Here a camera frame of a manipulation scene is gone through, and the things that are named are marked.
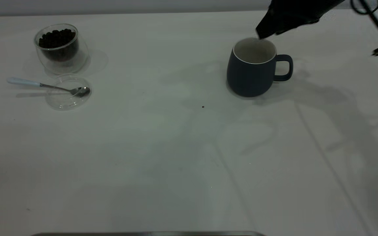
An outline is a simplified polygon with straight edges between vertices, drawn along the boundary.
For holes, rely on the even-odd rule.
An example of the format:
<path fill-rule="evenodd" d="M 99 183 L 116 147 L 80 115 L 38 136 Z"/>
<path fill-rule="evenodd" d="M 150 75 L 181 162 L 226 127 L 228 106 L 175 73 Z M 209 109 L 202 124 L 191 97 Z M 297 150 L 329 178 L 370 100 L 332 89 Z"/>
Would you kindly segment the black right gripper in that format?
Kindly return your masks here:
<path fill-rule="evenodd" d="M 343 0 L 272 0 L 269 15 L 265 15 L 256 26 L 259 39 L 274 35 L 279 26 L 298 27 L 314 24 L 329 10 Z"/>

